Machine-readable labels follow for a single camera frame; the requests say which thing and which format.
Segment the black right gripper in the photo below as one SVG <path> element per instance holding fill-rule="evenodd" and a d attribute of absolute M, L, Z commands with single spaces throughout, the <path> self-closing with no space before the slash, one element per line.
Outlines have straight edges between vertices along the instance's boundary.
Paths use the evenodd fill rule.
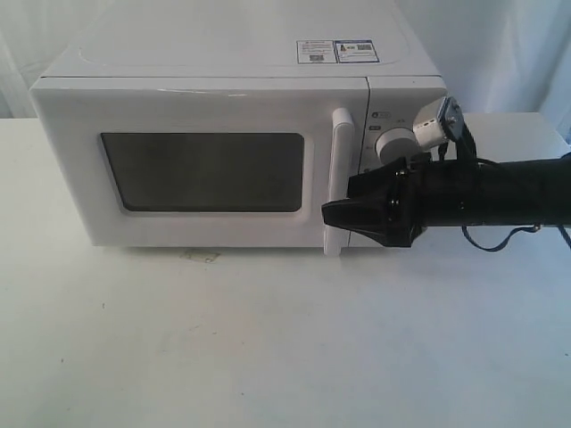
<path fill-rule="evenodd" d="M 327 226 L 383 246 L 411 246 L 428 227 L 465 226 L 476 185 L 475 159 L 433 160 L 423 153 L 350 177 L 350 199 L 324 204 L 322 216 Z"/>

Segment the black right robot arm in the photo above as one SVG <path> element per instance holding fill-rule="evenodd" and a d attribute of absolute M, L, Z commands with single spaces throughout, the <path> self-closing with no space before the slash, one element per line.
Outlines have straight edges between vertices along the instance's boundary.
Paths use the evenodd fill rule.
<path fill-rule="evenodd" d="M 570 157 L 497 163 L 400 158 L 353 176 L 322 207 L 328 226 L 384 247 L 409 248 L 428 227 L 510 226 L 532 233 L 570 224 Z"/>

